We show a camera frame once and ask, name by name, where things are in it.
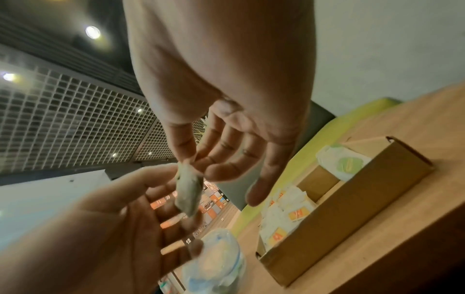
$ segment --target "ceiling light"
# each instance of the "ceiling light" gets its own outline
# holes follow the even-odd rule
[[[91,39],[98,39],[100,38],[100,30],[94,26],[86,27],[86,34]]]
[[[16,74],[12,74],[12,73],[4,73],[3,74],[3,79],[8,81],[8,82],[14,82],[17,78],[18,78],[18,76]]]

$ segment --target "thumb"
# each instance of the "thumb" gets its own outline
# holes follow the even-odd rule
[[[192,124],[164,124],[166,140],[178,161],[195,157],[197,145],[195,143]]]

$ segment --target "brown box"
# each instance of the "brown box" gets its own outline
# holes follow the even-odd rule
[[[259,237],[257,258],[282,286],[290,285],[433,170],[427,158],[393,137],[343,145],[372,161],[346,183],[318,163],[312,165],[294,184],[318,207],[266,253]]]

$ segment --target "green cushion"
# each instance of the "green cushion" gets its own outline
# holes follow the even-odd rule
[[[321,148],[326,145],[335,143],[343,134],[352,128],[359,121],[369,118],[377,113],[388,108],[400,104],[400,101],[391,98],[381,98],[340,117],[328,122],[287,164],[286,169],[281,177],[276,181],[271,194],[277,189],[292,182],[315,160],[315,155]],[[239,233],[260,213],[262,204],[257,207],[247,205],[237,218],[235,224],[231,228],[234,236]]]

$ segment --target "wooden table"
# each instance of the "wooden table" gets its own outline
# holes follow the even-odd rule
[[[255,258],[260,217],[239,235],[244,293],[409,293],[465,262],[465,83],[361,121],[340,141],[395,136],[436,171],[281,288]]]

